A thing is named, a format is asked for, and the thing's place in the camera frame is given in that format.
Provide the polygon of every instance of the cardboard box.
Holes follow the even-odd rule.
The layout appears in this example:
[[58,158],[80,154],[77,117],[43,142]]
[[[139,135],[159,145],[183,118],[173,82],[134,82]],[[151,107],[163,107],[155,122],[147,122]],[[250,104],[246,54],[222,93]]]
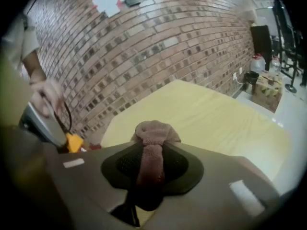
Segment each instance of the cardboard box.
[[282,90],[281,75],[263,71],[256,82],[252,101],[275,113],[282,97]]

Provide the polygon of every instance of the black trash bin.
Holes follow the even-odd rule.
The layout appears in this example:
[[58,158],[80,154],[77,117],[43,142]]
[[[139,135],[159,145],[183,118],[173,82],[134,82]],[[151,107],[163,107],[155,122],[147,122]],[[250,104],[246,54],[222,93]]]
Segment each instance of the black trash bin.
[[254,94],[255,86],[257,79],[259,77],[259,74],[254,71],[248,71],[245,73],[245,84],[244,84],[244,90],[245,92],[249,94]]

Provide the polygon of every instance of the white tape strip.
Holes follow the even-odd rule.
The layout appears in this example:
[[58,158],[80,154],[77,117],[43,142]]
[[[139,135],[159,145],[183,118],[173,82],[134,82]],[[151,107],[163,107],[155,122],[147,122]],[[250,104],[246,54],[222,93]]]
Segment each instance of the white tape strip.
[[265,210],[256,196],[245,186],[243,180],[230,183],[229,186],[249,215],[256,217]]
[[64,162],[63,163],[65,168],[70,168],[70,167],[78,166],[80,164],[84,164],[84,160],[83,159],[76,159],[76,160],[72,160],[72,161],[68,161],[68,162]]

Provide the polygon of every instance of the brick wall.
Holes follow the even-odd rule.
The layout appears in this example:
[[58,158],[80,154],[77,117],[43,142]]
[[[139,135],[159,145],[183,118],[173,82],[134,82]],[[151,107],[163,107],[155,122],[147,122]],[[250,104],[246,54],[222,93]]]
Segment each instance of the brick wall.
[[107,18],[92,0],[38,0],[39,58],[63,87],[73,131],[98,142],[115,115],[174,79],[232,95],[233,72],[253,54],[242,1],[142,0]]

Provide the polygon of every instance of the white floor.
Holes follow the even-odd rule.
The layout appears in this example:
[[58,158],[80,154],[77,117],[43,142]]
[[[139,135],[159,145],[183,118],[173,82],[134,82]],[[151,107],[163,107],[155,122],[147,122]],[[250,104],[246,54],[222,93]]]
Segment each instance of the white floor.
[[240,93],[236,98],[266,115],[291,134],[293,149],[273,181],[280,194],[297,186],[307,163],[307,89],[299,86],[301,80],[301,74],[295,78],[294,87],[297,93],[293,94],[284,87],[286,83],[291,82],[284,75],[283,95],[275,113],[253,103],[250,100],[251,95],[246,92]]

